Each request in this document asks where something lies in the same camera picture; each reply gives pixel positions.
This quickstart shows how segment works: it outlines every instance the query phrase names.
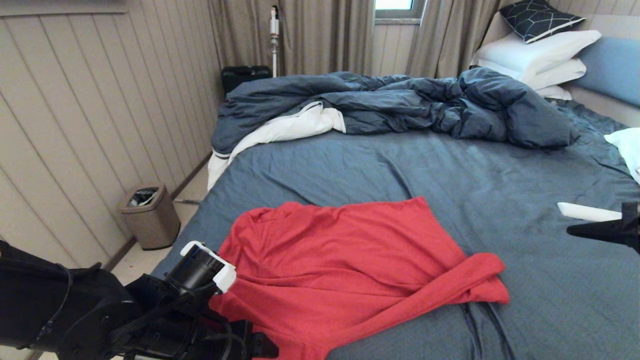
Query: window frame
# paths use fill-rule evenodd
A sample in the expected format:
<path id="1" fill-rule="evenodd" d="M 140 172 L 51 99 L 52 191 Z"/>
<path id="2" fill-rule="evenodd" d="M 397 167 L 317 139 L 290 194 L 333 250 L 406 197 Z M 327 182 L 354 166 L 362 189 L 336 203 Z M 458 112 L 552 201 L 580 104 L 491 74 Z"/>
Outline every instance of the window frame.
<path id="1" fill-rule="evenodd" d="M 420 19 L 426 0 L 413 0 L 409 10 L 376 10 L 376 19 Z"/>

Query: gray bed sheet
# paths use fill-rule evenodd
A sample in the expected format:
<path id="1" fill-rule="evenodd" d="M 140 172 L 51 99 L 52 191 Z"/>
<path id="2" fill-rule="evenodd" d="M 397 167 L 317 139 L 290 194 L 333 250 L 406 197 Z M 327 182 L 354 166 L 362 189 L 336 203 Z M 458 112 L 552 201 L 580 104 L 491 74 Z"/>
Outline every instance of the gray bed sheet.
<path id="1" fill-rule="evenodd" d="M 187 241 L 217 249 L 249 209 L 423 196 L 467 254 L 500 256 L 511 303 L 444 306 L 335 349 L 329 359 L 639 359 L 639 256 L 567 235 L 567 226 L 581 222 L 556 207 L 565 201 L 619 211 L 623 201 L 640 200 L 616 148 L 602 137 L 622 126 L 573 101 L 557 105 L 580 131 L 576 144 L 559 150 L 429 131 L 332 132 L 248 149 L 154 275 L 177 263 Z"/>

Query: headboard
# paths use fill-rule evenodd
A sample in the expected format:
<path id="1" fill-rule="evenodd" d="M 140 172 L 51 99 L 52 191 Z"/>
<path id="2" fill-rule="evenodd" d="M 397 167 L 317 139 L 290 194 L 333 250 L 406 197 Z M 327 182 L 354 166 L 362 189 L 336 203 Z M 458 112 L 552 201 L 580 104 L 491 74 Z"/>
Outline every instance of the headboard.
<path id="1" fill-rule="evenodd" d="M 579 55 L 587 65 L 587 75 L 563 87 L 593 111 L 640 127 L 640 17 L 576 15 L 586 18 L 578 30 L 598 30 L 603 37 Z M 482 44 L 499 40 L 511 31 L 502 15 L 496 13 Z"/>

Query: pillow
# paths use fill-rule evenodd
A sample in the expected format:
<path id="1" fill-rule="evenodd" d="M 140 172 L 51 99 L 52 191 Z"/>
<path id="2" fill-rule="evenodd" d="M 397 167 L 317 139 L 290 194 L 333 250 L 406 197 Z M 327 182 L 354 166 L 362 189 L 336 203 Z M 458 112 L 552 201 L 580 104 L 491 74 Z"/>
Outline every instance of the pillow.
<path id="1" fill-rule="evenodd" d="M 525 44 L 571 29 L 583 17 L 559 12 L 544 0 L 523 0 L 500 9 L 516 34 Z"/>
<path id="2" fill-rule="evenodd" d="M 474 54 L 471 65 L 488 67 L 528 83 L 538 73 L 569 60 L 600 37 L 597 30 L 567 31 L 527 45 L 511 33 L 482 46 Z"/>
<path id="3" fill-rule="evenodd" d="M 540 72 L 533 79 L 527 82 L 527 85 L 533 90 L 546 88 L 547 86 L 565 83 L 569 80 L 581 78 L 587 72 L 580 59 L 569 59 L 562 64 Z"/>
<path id="4" fill-rule="evenodd" d="M 557 85 L 547 86 L 546 88 L 536 90 L 538 95 L 542 97 L 550 97 L 552 99 L 572 100 L 571 93 Z"/>
<path id="5" fill-rule="evenodd" d="M 640 185 L 640 127 L 619 130 L 604 138 L 618 148 L 631 177 Z"/>

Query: white pillow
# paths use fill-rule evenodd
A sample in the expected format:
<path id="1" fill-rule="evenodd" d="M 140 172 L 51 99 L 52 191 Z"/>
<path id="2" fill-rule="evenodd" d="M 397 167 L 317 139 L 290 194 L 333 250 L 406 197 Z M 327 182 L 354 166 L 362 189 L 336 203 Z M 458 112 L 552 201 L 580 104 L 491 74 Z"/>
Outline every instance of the white pillow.
<path id="1" fill-rule="evenodd" d="M 537 90 L 581 78 L 586 72 L 587 67 L 584 66 L 580 59 L 569 59 L 552 69 L 540 72 L 526 84 L 533 90 Z"/>
<path id="2" fill-rule="evenodd" d="M 640 127 L 619 130 L 604 138 L 618 148 L 631 177 L 640 185 Z"/>
<path id="3" fill-rule="evenodd" d="M 538 73 L 569 60 L 601 37 L 597 30 L 567 31 L 525 44 L 516 33 L 510 33 L 482 46 L 474 54 L 471 65 L 488 67 L 527 83 Z"/>
<path id="4" fill-rule="evenodd" d="M 571 93 L 557 85 L 547 86 L 546 88 L 536 90 L 538 95 L 542 97 L 551 97 L 553 99 L 571 100 Z"/>

